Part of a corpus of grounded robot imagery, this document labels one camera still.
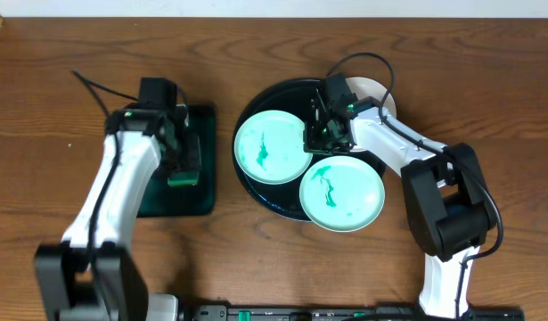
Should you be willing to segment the pink white plate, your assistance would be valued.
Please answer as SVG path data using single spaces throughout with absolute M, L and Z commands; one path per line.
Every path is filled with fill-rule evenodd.
M 368 98 L 369 96 L 380 100 L 387 90 L 381 83 L 371 78 L 350 77 L 346 78 L 346 82 L 358 100 Z M 397 116 L 397 107 L 392 94 L 387 96 L 384 106 L 393 117 Z

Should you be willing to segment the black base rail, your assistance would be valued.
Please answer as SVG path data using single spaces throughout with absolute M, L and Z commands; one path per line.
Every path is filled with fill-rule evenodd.
M 447 317 L 427 316 L 419 308 L 408 306 L 373 309 L 291 309 L 206 305 L 184 309 L 178 319 L 180 321 L 405 321 L 447 320 Z

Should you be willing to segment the green sponge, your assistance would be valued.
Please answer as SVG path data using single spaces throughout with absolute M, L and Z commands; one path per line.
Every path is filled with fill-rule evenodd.
M 167 180 L 171 187 L 197 185 L 200 179 L 199 171 L 187 171 L 173 173 Z

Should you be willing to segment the black rectangular water tray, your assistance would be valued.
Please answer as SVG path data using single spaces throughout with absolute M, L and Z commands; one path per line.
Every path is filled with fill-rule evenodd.
M 191 105 L 189 128 L 200 140 L 201 171 L 197 185 L 171 187 L 154 174 L 148 182 L 140 218 L 198 217 L 208 215 L 216 199 L 216 114 L 212 105 Z

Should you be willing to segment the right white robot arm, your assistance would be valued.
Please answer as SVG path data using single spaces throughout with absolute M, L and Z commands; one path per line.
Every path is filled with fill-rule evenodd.
M 419 305 L 427 317 L 470 316 L 465 299 L 470 266 L 503 241 L 503 220 L 478 158 L 467 144 L 449 146 L 417 133 L 385 106 L 360 98 L 353 81 L 323 78 L 311 102 L 305 149 L 321 155 L 367 151 L 401 178 L 410 231 L 425 252 Z

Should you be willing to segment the mint green plate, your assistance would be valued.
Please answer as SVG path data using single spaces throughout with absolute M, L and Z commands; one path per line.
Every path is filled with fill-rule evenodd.
M 319 160 L 303 176 L 299 200 L 307 217 L 332 232 L 370 225 L 381 213 L 385 188 L 368 163 L 350 156 Z
M 235 163 L 259 183 L 289 183 L 303 174 L 313 159 L 304 150 L 304 130 L 304 121 L 289 112 L 258 112 L 242 123 L 234 137 Z

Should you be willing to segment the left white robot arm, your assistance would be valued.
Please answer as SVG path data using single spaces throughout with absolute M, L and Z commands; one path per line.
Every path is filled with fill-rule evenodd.
M 151 180 L 200 180 L 200 141 L 188 125 L 184 91 L 166 78 L 142 78 L 129 105 L 107 112 L 102 162 L 81 211 L 59 243 L 35 254 L 47 319 L 179 318 L 176 296 L 148 291 L 130 244 Z

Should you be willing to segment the black round tray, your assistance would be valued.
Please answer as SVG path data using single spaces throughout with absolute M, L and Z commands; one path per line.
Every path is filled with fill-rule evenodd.
M 316 89 L 320 85 L 319 78 L 294 78 L 270 86 L 247 105 L 234 130 L 238 131 L 244 121 L 262 111 L 286 111 L 306 120 L 310 112 L 310 101 L 317 98 Z M 268 185 L 246 175 L 238 163 L 233 165 L 241 185 L 260 205 L 287 219 L 303 222 L 309 220 L 299 200 L 302 177 L 282 185 Z

